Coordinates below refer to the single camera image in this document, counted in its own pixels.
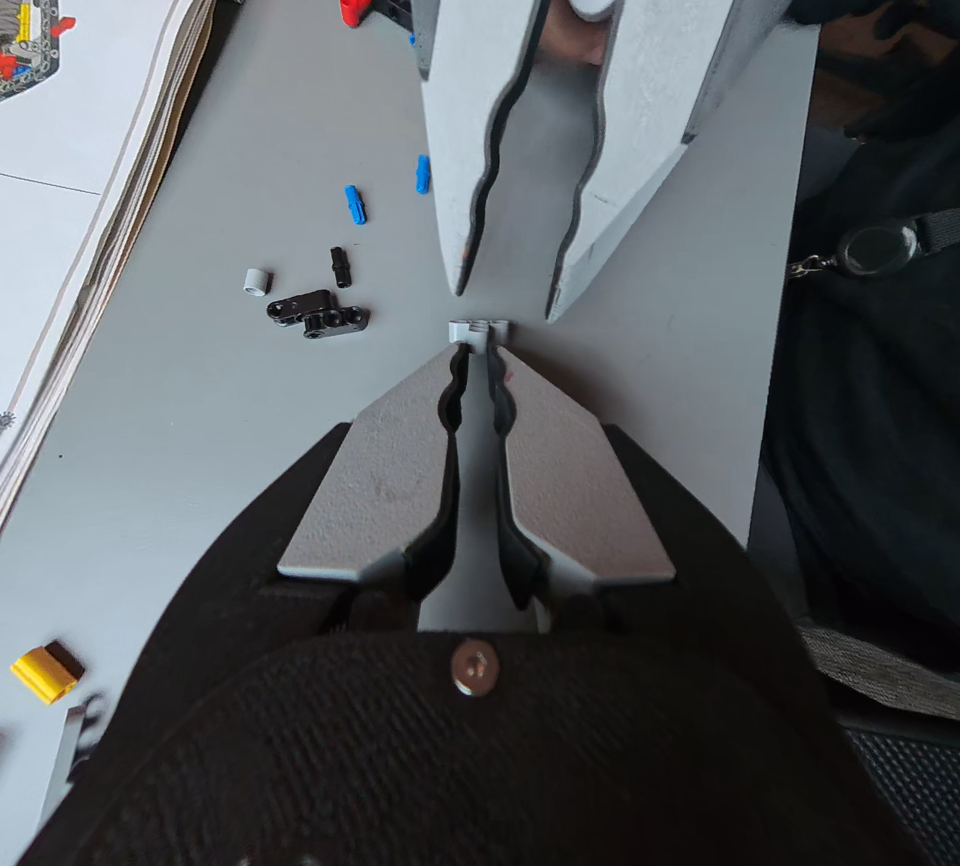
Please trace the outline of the person's dark clothed torso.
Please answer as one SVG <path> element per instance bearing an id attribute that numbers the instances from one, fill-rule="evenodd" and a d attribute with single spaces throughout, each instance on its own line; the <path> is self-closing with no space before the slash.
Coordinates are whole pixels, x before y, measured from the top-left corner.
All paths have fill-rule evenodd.
<path id="1" fill-rule="evenodd" d="M 790 261 L 958 208 L 958 81 L 866 123 Z M 814 617 L 958 671 L 958 246 L 872 280 L 787 280 L 764 435 Z"/>

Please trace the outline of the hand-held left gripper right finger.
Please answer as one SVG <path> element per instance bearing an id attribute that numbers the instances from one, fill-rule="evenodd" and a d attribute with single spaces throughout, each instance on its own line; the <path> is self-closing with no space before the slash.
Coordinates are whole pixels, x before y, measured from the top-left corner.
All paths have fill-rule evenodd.
<path id="1" fill-rule="evenodd" d="M 486 355 L 498 555 L 513 604 L 558 609 L 676 568 L 599 419 L 501 345 Z"/>

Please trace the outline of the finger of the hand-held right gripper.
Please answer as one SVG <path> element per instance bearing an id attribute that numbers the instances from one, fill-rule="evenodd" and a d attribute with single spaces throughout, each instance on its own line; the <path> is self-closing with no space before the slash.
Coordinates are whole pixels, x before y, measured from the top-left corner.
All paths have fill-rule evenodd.
<path id="1" fill-rule="evenodd" d="M 587 290 L 696 137 L 744 0 L 615 0 L 596 92 L 591 159 L 545 308 Z"/>
<path id="2" fill-rule="evenodd" d="M 414 50 L 446 281 L 462 296 L 486 224 L 509 113 L 550 0 L 411 0 Z"/>

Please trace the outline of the pile of loose lego pieces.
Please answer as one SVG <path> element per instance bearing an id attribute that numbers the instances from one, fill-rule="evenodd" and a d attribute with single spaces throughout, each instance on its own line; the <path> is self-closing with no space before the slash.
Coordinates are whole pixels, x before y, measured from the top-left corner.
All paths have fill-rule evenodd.
<path id="1" fill-rule="evenodd" d="M 34 833 L 72 790 L 96 745 L 102 695 L 69 693 L 54 704 L 16 686 L 2 703 L 2 831 Z"/>

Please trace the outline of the yellow lego connector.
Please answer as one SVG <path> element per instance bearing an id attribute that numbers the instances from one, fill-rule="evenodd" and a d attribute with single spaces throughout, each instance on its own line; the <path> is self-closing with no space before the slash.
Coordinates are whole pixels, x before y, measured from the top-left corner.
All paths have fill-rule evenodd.
<path id="1" fill-rule="evenodd" d="M 10 672 L 43 704 L 50 705 L 71 692 L 81 672 L 66 665 L 47 646 L 38 646 L 19 656 Z"/>

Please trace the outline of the grey T-shaped lego beam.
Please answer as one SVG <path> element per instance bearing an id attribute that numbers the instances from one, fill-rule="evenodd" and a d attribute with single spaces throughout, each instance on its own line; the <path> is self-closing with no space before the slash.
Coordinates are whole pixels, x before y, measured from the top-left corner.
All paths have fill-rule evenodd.
<path id="1" fill-rule="evenodd" d="M 510 331 L 510 320 L 450 320 L 448 339 L 450 344 L 463 344 L 470 352 L 480 353 L 508 344 Z"/>

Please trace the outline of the white instruction booklet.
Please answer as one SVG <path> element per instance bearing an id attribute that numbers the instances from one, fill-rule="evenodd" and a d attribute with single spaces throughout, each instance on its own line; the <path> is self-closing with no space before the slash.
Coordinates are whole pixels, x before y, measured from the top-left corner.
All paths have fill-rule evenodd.
<path id="1" fill-rule="evenodd" d="M 160 186 L 217 1 L 1 0 L 3 525 Z"/>

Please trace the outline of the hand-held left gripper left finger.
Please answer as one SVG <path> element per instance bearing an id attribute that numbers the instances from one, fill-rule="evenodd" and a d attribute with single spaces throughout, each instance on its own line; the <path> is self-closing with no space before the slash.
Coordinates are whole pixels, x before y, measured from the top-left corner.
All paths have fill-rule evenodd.
<path id="1" fill-rule="evenodd" d="M 404 601 L 422 601 L 446 577 L 470 355 L 450 344 L 355 417 L 277 563 L 282 576 Z"/>

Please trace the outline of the person's right hand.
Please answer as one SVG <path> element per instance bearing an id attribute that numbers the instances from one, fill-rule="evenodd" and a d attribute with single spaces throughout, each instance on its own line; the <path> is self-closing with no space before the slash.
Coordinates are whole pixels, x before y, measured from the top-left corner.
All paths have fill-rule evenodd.
<path id="1" fill-rule="evenodd" d="M 550 0 L 537 49 L 557 60 L 577 65 L 602 64 L 610 35 L 608 20 L 582 19 L 569 0 Z"/>

